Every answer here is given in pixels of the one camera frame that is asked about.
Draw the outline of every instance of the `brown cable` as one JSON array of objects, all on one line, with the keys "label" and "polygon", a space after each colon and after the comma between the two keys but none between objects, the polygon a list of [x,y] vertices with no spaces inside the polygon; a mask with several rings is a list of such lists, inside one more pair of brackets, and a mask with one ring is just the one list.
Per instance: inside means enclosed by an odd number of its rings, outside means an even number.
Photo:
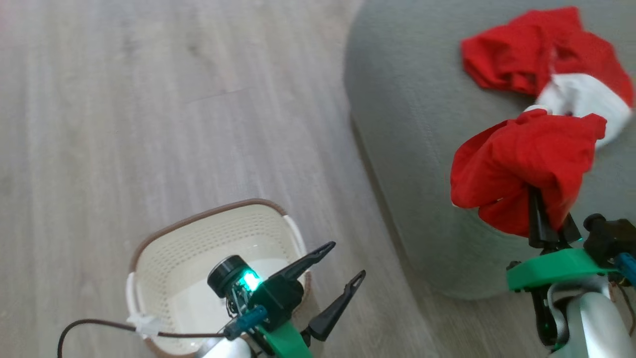
[{"label": "brown cable", "polygon": [[629,296],[627,296],[627,292],[625,288],[621,285],[616,285],[618,289],[623,294],[623,299],[625,300],[625,304],[627,304],[627,309],[630,311],[630,316],[632,317],[632,326],[630,327],[630,336],[634,333],[634,328],[636,328],[636,313],[634,313],[634,308],[632,307],[632,302],[630,301]]},{"label": "brown cable", "polygon": [[[80,326],[82,324],[98,324],[100,326],[108,326],[118,329],[123,329],[125,331],[136,332],[137,328],[135,326],[130,326],[128,324],[122,324],[117,322],[111,322],[109,320],[99,320],[99,319],[83,319],[77,320],[64,328],[62,334],[60,334],[60,339],[57,342],[57,358],[62,358],[62,347],[64,345],[64,338],[69,333],[71,329],[74,327]],[[168,333],[168,332],[159,332],[157,334],[159,337],[166,338],[223,338],[225,335],[221,333]]]}]

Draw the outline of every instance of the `green led light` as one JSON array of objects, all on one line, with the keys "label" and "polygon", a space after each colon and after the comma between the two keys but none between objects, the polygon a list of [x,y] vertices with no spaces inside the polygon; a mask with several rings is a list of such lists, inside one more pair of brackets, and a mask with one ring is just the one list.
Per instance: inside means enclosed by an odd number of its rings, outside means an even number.
[{"label": "green led light", "polygon": [[263,280],[253,271],[245,271],[243,278],[240,279],[241,285],[250,291],[254,291],[258,288],[258,285],[263,283]]}]

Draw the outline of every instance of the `wooden floor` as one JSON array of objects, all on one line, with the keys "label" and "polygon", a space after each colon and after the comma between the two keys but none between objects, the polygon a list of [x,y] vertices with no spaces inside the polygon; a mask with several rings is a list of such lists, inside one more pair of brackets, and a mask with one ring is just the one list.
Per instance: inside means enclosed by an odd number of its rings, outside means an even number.
[{"label": "wooden floor", "polygon": [[[342,87],[360,2],[0,1],[0,355],[53,357],[72,320],[124,321],[146,235],[252,197],[308,247],[338,242],[321,308],[368,271],[320,356],[545,355],[529,297],[452,301],[401,259]],[[99,327],[65,352],[151,357]]]}]

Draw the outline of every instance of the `red cloth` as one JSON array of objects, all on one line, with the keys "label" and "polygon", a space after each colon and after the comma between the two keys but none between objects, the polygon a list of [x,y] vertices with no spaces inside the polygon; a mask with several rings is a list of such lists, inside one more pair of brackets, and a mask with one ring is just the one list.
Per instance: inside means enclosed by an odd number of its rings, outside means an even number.
[{"label": "red cloth", "polygon": [[550,75],[585,73],[633,106],[633,87],[610,43],[583,31],[575,7],[530,11],[462,42],[464,69],[479,86],[538,96]]},{"label": "red cloth", "polygon": [[591,169],[596,140],[605,119],[522,113],[483,131],[455,153],[450,173],[451,200],[479,207],[482,220],[505,233],[528,237],[528,188],[541,189],[546,212],[559,229]]}]

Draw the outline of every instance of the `gray sofa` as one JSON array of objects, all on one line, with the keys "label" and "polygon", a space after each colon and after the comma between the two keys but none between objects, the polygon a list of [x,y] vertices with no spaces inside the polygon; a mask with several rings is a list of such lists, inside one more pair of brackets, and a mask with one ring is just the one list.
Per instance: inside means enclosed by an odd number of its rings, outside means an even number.
[{"label": "gray sofa", "polygon": [[[347,45],[352,117],[410,264],[436,290],[479,299],[504,292],[505,267],[538,254],[527,240],[450,202],[459,145],[516,117],[532,99],[481,90],[462,70],[461,39],[535,8],[576,5],[588,31],[614,44],[636,74],[634,0],[369,0]],[[597,152],[572,214],[636,222],[636,124]]]}]

